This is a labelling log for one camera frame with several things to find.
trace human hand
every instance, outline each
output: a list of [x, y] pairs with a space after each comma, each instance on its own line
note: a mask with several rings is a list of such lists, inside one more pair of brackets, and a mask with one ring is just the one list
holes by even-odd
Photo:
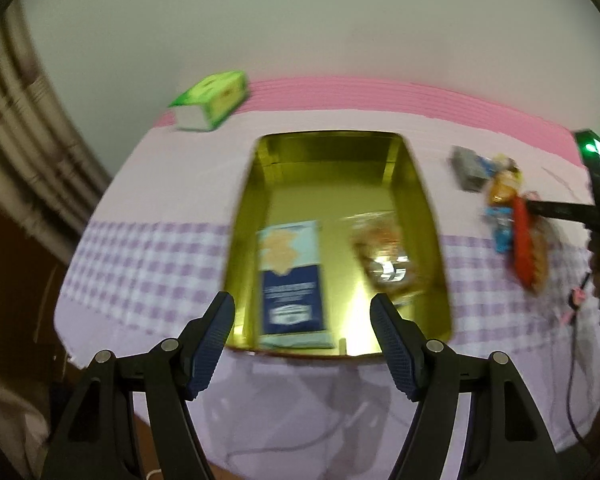
[[589, 267], [591, 267], [593, 281], [593, 295], [596, 298], [600, 297], [600, 236], [596, 233], [591, 234], [588, 245], [592, 255], [589, 259]]

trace blue snack package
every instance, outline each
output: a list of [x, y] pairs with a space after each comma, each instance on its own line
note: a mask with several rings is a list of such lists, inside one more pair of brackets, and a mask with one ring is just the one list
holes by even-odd
[[325, 330], [316, 221], [267, 227], [258, 233], [262, 275], [262, 335], [266, 348], [333, 348]]

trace yellow tray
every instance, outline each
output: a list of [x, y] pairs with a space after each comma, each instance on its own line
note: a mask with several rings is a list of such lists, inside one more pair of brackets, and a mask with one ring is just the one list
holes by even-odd
[[369, 321], [377, 292], [351, 245], [351, 220], [395, 211], [402, 242], [422, 279], [398, 308], [429, 338], [448, 340], [451, 315], [433, 215], [404, 139], [385, 132], [299, 132], [262, 137], [235, 217], [224, 290], [235, 298], [227, 345], [259, 351], [262, 292], [257, 233], [317, 220], [322, 302], [333, 349], [276, 350], [302, 357], [362, 356], [380, 347]]

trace gingham tablecloth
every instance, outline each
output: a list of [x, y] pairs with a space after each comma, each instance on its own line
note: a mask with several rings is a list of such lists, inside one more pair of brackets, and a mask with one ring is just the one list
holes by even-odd
[[[484, 197], [456, 186], [453, 144], [503, 152], [546, 200], [586, 202], [587, 175], [560, 126], [454, 92], [349, 78], [252, 85], [218, 130], [178, 131], [168, 116], [136, 147], [91, 219], [62, 286], [56, 329], [77, 365], [102, 348], [147, 351], [199, 317], [220, 289], [230, 225], [256, 140], [311, 130], [404, 136], [438, 218], [457, 351], [506, 351], [554, 444], [573, 442], [564, 395], [570, 328], [566, 297], [587, 269], [587, 233], [553, 222], [550, 278], [525, 292], [495, 253]], [[600, 403], [595, 300], [580, 314], [574, 413], [585, 431]], [[386, 478], [413, 405], [385, 365], [312, 362], [225, 351], [211, 386], [189, 405], [208, 458], [245, 478]], [[142, 401], [137, 410], [146, 416]], [[455, 478], [468, 404], [461, 399], [444, 478]]]
[[[62, 296], [104, 314], [112, 322], [167, 338], [200, 314], [222, 288], [230, 227], [215, 224], [93, 221], [75, 253]], [[568, 310], [571, 287], [587, 270], [587, 251], [571, 245], [550, 248], [545, 293], [525, 292], [507, 259], [490, 238], [440, 237], [459, 345], [497, 344], [506, 351], [544, 344]], [[597, 323], [589, 301], [580, 323]]]

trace purple checkered tablecloth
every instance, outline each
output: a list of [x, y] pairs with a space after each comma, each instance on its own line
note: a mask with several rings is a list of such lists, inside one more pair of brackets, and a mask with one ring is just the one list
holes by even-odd
[[[209, 223], [93, 221], [62, 286], [68, 298], [147, 334], [180, 333], [222, 287], [230, 229]], [[515, 351], [567, 335], [559, 319], [566, 297], [587, 270], [587, 251], [554, 244], [545, 292], [523, 290], [486, 238], [442, 235], [453, 307], [453, 345]], [[582, 323], [595, 322], [587, 305]]]

